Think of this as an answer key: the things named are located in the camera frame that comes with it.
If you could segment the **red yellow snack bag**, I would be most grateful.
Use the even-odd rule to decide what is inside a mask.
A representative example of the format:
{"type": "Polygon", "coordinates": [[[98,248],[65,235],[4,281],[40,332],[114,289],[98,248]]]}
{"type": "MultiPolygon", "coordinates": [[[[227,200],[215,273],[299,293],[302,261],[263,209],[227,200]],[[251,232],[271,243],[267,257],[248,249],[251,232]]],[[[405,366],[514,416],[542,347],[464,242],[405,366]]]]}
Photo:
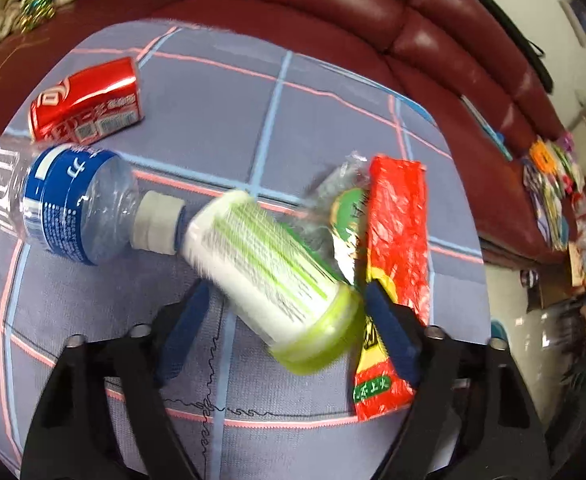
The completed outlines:
{"type": "MultiPolygon", "coordinates": [[[[413,310],[422,324],[430,319],[430,265],[427,244],[425,168],[386,155],[370,167],[366,226],[368,283],[378,280],[393,304],[413,310]]],[[[390,340],[366,320],[352,400],[360,422],[410,403],[413,389],[390,360],[390,340]]]]}

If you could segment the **clear blue label water bottle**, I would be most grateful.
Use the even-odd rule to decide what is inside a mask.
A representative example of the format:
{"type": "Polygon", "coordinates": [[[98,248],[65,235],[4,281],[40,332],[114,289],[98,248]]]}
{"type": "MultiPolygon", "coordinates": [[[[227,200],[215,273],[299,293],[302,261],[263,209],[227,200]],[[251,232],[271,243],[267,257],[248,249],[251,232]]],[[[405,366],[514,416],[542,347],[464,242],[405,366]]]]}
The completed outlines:
{"type": "Polygon", "coordinates": [[[141,191],[130,163],[115,152],[0,136],[0,230],[87,266],[127,248],[173,256],[186,230],[186,204],[141,191]]]}

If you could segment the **green lidded white bottle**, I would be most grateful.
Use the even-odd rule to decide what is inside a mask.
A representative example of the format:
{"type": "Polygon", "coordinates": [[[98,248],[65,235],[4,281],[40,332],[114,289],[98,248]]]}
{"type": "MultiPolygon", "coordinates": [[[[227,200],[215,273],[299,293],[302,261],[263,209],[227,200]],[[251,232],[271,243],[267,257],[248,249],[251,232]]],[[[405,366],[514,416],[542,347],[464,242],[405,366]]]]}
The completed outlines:
{"type": "Polygon", "coordinates": [[[202,208],[181,253],[290,372],[314,374],[359,350],[361,295],[246,192],[229,191],[202,208]]]}

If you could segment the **red soda can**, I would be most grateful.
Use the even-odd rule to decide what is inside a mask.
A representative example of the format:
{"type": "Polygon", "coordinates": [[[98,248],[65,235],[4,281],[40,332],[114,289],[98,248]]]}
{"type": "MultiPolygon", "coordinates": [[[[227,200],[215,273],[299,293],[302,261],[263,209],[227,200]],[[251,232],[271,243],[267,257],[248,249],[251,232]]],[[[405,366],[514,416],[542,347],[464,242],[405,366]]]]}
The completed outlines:
{"type": "Polygon", "coordinates": [[[35,141],[88,145],[144,117],[138,64],[130,56],[93,65],[40,91],[28,108],[35,141]]]}

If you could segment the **green candy wrapper packet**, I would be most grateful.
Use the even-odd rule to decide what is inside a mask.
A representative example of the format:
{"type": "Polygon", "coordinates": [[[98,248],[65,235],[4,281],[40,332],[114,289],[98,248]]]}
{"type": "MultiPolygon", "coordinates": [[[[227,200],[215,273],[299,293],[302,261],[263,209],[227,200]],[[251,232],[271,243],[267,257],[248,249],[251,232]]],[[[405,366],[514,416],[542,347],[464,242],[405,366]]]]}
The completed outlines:
{"type": "Polygon", "coordinates": [[[345,282],[359,287],[366,266],[369,161],[357,152],[328,174],[291,218],[297,236],[345,282]]]}

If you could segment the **pile of colourful bags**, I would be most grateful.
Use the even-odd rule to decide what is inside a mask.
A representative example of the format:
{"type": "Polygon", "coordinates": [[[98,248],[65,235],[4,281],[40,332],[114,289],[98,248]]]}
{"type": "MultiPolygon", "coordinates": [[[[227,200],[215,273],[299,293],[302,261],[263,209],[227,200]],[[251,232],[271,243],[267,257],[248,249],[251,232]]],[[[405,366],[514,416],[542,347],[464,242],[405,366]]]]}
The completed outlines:
{"type": "Polygon", "coordinates": [[[526,188],[542,238],[555,252],[570,241],[586,247],[586,178],[565,131],[556,141],[538,138],[522,159],[526,188]]]}

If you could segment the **teal book on sofa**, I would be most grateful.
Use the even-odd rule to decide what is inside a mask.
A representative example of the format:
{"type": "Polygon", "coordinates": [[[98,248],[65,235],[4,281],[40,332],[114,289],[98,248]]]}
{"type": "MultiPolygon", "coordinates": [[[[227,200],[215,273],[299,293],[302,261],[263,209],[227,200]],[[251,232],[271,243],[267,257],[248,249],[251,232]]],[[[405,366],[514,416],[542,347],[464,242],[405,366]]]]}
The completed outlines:
{"type": "Polygon", "coordinates": [[[504,136],[502,136],[501,133],[498,133],[498,131],[494,130],[494,128],[489,125],[487,119],[482,114],[480,114],[480,111],[466,96],[461,96],[461,101],[466,106],[468,111],[473,115],[476,122],[479,124],[479,127],[482,128],[483,132],[486,133],[487,136],[489,136],[491,142],[496,148],[498,148],[504,158],[508,162],[512,162],[513,156],[504,143],[504,136]]]}

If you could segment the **dark red leather sofa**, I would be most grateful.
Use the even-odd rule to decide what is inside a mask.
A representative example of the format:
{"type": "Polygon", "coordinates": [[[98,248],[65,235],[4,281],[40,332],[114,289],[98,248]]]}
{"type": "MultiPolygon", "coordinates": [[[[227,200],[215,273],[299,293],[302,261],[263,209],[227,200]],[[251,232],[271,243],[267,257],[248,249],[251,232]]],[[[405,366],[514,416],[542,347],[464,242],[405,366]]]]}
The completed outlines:
{"type": "Polygon", "coordinates": [[[399,91],[432,114],[451,148],[483,253],[492,263],[562,261],[538,229],[521,160],[563,126],[532,63],[480,0],[76,0],[0,44],[0,132],[75,44],[134,18],[230,29],[320,58],[399,91]],[[513,156],[508,162],[461,101],[513,156]]]}

